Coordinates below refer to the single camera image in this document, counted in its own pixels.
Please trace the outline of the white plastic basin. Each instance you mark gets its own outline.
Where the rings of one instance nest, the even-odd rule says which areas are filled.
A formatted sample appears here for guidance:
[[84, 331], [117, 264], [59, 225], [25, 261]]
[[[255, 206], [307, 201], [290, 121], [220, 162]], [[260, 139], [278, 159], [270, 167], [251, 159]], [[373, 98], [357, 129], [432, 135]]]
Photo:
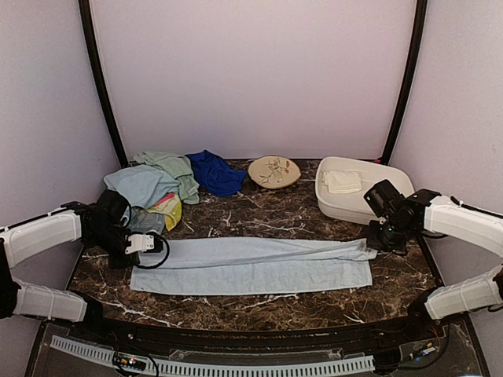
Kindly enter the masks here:
[[[353, 193], [330, 193], [328, 186], [323, 183], [323, 173], [332, 170], [358, 173], [362, 189]], [[326, 157], [319, 163], [315, 178], [315, 195], [319, 209], [330, 218], [368, 225], [377, 217], [365, 201], [364, 194], [384, 179], [388, 179], [404, 196], [415, 191], [409, 177], [397, 168], [357, 159]]]

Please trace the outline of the royal blue towel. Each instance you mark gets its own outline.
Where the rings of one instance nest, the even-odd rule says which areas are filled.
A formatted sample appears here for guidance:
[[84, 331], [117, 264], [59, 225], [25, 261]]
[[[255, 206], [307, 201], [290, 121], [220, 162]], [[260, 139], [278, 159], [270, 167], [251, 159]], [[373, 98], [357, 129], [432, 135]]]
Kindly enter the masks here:
[[208, 150], [187, 154], [196, 182], [218, 197], [231, 196], [242, 189], [247, 173], [234, 170], [224, 159]]

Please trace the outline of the yellow patterned towel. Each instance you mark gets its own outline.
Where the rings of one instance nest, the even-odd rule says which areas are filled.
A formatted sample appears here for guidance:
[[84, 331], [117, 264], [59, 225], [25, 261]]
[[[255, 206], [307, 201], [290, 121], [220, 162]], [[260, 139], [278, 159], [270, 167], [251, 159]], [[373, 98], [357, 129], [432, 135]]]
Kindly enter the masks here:
[[171, 231], [182, 219], [182, 201], [177, 193], [169, 192], [146, 211], [162, 214], [166, 230]]

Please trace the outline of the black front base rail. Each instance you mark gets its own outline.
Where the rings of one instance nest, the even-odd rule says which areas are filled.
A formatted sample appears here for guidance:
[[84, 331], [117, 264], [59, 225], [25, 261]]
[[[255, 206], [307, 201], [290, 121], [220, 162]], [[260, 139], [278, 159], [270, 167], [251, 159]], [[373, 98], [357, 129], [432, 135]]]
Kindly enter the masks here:
[[346, 352], [416, 350], [433, 342], [450, 357], [471, 353], [475, 343], [466, 317], [428, 325], [414, 341], [400, 331], [406, 323], [401, 301], [329, 295], [238, 297], [104, 298], [101, 329], [44, 323], [39, 341], [70, 335], [106, 345], [166, 353], [294, 352], [341, 348]]

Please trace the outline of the light blue towel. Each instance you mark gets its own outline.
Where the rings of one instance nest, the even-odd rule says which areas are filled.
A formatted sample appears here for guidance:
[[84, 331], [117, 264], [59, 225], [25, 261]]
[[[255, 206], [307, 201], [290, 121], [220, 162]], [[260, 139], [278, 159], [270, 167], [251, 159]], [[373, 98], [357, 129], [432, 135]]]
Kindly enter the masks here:
[[130, 289], [162, 295], [268, 295], [370, 286], [377, 252], [352, 241], [223, 237], [169, 241], [156, 269], [133, 268]]

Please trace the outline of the blue grey towel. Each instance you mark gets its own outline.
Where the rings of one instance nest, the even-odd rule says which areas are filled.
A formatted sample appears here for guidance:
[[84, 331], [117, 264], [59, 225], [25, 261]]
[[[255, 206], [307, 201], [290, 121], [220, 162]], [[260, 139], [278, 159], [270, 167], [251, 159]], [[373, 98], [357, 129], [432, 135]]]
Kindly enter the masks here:
[[123, 196], [130, 208], [125, 210], [123, 220], [127, 228], [135, 232], [166, 230], [162, 214], [146, 210], [169, 192], [179, 194], [179, 183], [163, 170], [146, 165], [137, 165], [118, 170], [104, 177], [108, 189]]

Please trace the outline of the beige floral plate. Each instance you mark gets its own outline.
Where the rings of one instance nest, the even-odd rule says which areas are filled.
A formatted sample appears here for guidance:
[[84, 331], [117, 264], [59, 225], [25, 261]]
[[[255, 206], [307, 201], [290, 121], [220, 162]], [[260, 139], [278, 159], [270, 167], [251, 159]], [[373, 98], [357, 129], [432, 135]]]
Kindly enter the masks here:
[[283, 156], [263, 156], [248, 167], [249, 177], [265, 189], [282, 189], [293, 185], [301, 177], [300, 168]]

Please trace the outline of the left black frame post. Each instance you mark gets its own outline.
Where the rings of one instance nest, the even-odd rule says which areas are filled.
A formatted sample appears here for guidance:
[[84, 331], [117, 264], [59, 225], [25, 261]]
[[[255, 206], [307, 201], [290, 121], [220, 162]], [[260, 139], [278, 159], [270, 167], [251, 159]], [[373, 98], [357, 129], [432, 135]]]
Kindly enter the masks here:
[[128, 166], [128, 158], [119, 134], [116, 118], [112, 109], [112, 102], [109, 97], [105, 73], [101, 64], [100, 53], [97, 45], [97, 36], [94, 28], [94, 21], [91, 11], [91, 1], [78, 0], [79, 14], [86, 43], [87, 55], [90, 62], [90, 68], [94, 77], [94, 85], [97, 91], [98, 100], [105, 119], [108, 134], [110, 136], [112, 147], [121, 167]]

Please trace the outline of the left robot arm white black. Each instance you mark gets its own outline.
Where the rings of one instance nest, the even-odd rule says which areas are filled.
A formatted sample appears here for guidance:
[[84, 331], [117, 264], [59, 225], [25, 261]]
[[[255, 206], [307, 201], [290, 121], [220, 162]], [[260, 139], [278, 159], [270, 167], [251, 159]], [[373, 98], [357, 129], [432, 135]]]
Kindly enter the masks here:
[[71, 243], [98, 246], [120, 268], [138, 262], [138, 253], [154, 246], [152, 236], [123, 224], [130, 204], [106, 190], [92, 204], [72, 201], [38, 217], [1, 228], [1, 318], [41, 317], [79, 323], [94, 342], [111, 335], [107, 320], [92, 312], [88, 298], [69, 290], [30, 284], [13, 276], [19, 265]]

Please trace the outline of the right black frame post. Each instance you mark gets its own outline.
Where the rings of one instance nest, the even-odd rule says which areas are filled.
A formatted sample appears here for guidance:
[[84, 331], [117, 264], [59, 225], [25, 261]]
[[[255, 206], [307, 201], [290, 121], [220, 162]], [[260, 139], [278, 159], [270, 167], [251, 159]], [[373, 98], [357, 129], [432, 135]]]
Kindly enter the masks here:
[[406, 107], [409, 101], [409, 95], [413, 87], [413, 80], [417, 68], [417, 62], [420, 55], [424, 26], [428, 10], [428, 0], [417, 0], [413, 18], [413, 27], [409, 42], [409, 50], [406, 58], [406, 65], [403, 72], [402, 84], [398, 93], [398, 99], [395, 106], [394, 115], [391, 120], [390, 130], [384, 145], [380, 162], [388, 165], [395, 150], [398, 141], [399, 132], [406, 113]]

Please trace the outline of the pale green towel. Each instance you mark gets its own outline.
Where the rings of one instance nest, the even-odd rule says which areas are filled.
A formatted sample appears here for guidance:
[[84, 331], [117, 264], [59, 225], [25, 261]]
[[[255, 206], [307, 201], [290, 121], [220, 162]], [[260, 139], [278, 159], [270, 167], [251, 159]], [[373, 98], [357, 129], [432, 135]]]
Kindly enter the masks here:
[[199, 187], [188, 157], [170, 152], [139, 152], [134, 155], [136, 163], [161, 169], [179, 183], [180, 200], [189, 205], [200, 202]]

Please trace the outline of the cream white towel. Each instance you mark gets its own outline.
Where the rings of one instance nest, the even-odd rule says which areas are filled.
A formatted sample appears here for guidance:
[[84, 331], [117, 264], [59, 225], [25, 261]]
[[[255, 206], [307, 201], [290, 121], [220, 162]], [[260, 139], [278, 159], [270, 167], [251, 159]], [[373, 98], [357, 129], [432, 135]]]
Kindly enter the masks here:
[[322, 173], [322, 183], [331, 194], [351, 194], [362, 190], [359, 172], [349, 170], [328, 170]]

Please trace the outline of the black frame post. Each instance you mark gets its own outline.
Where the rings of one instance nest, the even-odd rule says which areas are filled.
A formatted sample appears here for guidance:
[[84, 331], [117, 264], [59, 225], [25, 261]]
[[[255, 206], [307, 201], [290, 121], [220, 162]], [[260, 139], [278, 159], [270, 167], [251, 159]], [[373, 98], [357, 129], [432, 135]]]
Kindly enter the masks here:
[[105, 119], [108, 134], [110, 136], [112, 147], [121, 167], [128, 166], [128, 158], [119, 134], [116, 118], [112, 109], [112, 102], [109, 97], [105, 73], [101, 64], [100, 53], [97, 45], [97, 36], [94, 28], [94, 21], [91, 11], [91, 1], [78, 0], [79, 14], [86, 43], [87, 55], [90, 62], [90, 68], [94, 77], [94, 85], [97, 91], [98, 100]]
[[391, 120], [390, 130], [384, 145], [380, 162], [388, 165], [395, 150], [398, 141], [399, 132], [406, 113], [406, 107], [409, 101], [409, 95], [413, 87], [413, 80], [417, 68], [417, 62], [420, 55], [424, 26], [428, 10], [428, 0], [417, 0], [413, 18], [413, 27], [409, 42], [409, 50], [406, 58], [406, 65], [403, 72], [402, 84], [398, 93], [398, 99], [395, 106], [394, 115]]

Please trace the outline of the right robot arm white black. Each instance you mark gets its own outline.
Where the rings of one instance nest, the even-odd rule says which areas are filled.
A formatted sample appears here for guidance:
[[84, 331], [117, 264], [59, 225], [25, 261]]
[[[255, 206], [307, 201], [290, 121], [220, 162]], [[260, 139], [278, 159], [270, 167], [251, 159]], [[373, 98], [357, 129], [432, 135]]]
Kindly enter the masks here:
[[[453, 259], [454, 247], [492, 254], [502, 260], [502, 216], [470, 206], [453, 196], [430, 189], [420, 189], [409, 196], [400, 193], [389, 180], [377, 182], [364, 195], [375, 214], [369, 223], [367, 244], [376, 250], [405, 254], [413, 239], [437, 240]], [[402, 335], [417, 341], [431, 328], [431, 322], [454, 314], [486, 309], [502, 309], [502, 266], [450, 285], [432, 288], [408, 308], [401, 324]]]

